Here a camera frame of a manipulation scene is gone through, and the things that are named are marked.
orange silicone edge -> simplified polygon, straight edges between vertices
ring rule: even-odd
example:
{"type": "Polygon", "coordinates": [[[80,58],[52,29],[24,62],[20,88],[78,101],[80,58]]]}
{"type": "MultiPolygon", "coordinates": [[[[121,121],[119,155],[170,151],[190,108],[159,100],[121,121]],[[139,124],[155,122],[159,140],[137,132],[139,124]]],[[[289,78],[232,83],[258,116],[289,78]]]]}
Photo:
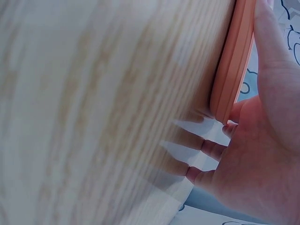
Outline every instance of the orange silicone edge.
{"type": "Polygon", "coordinates": [[[216,120],[227,124],[253,46],[255,0],[237,0],[210,98],[216,120]]]}

light wood panel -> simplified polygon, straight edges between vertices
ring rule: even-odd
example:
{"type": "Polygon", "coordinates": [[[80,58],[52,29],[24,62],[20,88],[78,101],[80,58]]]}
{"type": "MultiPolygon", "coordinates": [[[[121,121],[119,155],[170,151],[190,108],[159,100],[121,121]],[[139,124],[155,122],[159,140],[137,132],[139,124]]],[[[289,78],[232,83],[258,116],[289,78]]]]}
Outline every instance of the light wood panel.
{"type": "Polygon", "coordinates": [[[168,224],[205,160],[175,122],[208,108],[233,6],[0,2],[0,223],[168,224]]]}

skin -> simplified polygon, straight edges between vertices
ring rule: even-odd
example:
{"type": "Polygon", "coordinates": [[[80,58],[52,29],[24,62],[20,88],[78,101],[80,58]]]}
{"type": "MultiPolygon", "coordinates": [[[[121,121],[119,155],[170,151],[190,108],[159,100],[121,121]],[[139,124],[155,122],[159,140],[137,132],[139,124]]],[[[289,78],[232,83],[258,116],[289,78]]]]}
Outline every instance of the skin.
{"type": "Polygon", "coordinates": [[[223,132],[229,146],[204,141],[215,171],[186,176],[224,205],[277,225],[300,224],[300,67],[284,44],[270,6],[257,0],[259,95],[236,103],[223,132]]]}

wood grain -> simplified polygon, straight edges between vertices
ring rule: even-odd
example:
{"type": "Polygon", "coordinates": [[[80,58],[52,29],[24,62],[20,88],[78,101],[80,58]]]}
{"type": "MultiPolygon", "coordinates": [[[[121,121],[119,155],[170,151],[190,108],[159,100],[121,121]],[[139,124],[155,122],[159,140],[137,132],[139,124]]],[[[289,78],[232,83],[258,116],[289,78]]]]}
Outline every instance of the wood grain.
{"type": "Polygon", "coordinates": [[[0,223],[168,224],[205,160],[175,121],[208,108],[233,6],[0,2],[0,223]]]}

fingernail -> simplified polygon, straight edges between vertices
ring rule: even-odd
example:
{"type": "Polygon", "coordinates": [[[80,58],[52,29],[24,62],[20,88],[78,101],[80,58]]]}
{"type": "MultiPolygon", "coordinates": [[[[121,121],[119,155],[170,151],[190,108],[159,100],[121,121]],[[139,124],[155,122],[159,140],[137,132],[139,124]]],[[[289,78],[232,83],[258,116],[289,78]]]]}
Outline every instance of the fingernail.
{"type": "Polygon", "coordinates": [[[226,134],[227,130],[228,130],[228,126],[224,126],[224,127],[222,128],[222,131],[223,131],[224,134],[226,134]]]}

